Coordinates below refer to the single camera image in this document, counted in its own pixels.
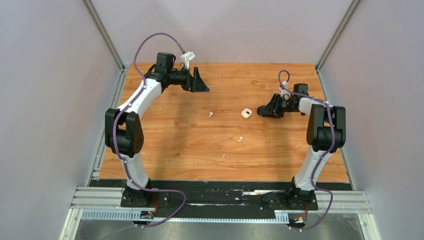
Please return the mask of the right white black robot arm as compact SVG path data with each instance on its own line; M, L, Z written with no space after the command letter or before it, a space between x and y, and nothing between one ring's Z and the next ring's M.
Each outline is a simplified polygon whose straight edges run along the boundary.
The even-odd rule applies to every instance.
M275 93L270 102L258 107L256 112L261 117L276 119L292 112L309 117L308 152L299 172L292 178L285 201L292 209L311 203L325 163L346 142L346 109L309 96L308 85L297 83L293 91L283 88L280 94Z

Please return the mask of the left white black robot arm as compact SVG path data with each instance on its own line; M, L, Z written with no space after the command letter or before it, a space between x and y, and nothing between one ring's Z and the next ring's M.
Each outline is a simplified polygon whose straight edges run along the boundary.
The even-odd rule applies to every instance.
M142 207L153 201L150 178L142 160L144 133L141 118L146 110L170 85L181 86L191 93L208 93L209 87L202 80L197 67L190 71L192 51L181 55L181 68L175 68L176 56L159 52L136 91L118 108L105 112L105 145L120 159L127 178L123 199Z

